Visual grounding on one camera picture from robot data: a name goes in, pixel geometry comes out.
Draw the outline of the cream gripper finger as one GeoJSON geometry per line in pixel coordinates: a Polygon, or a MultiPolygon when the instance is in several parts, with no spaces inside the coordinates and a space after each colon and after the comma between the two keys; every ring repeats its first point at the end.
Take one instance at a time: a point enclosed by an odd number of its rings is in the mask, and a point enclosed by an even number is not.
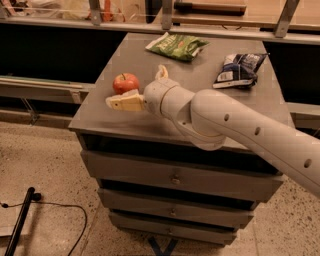
{"type": "Polygon", "coordinates": [[[144,97],[137,89],[127,91],[121,95],[107,97],[106,105],[118,111],[142,111],[144,109],[144,97]]]}
{"type": "Polygon", "coordinates": [[[159,80],[159,79],[168,78],[168,77],[169,77],[169,75],[168,75],[167,68],[164,65],[159,65],[158,72],[155,75],[155,79],[159,80]]]}

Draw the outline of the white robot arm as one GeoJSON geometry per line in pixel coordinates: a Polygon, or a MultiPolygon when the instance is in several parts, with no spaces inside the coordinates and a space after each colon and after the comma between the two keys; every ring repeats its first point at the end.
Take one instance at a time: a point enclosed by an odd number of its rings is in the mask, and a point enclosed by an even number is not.
{"type": "Polygon", "coordinates": [[[146,110],[170,120],[195,146],[211,151],[227,137],[244,145],[320,197],[320,141],[269,118],[213,89],[194,93],[158,75],[142,93],[130,90],[106,99],[118,111],[146,110]]]}

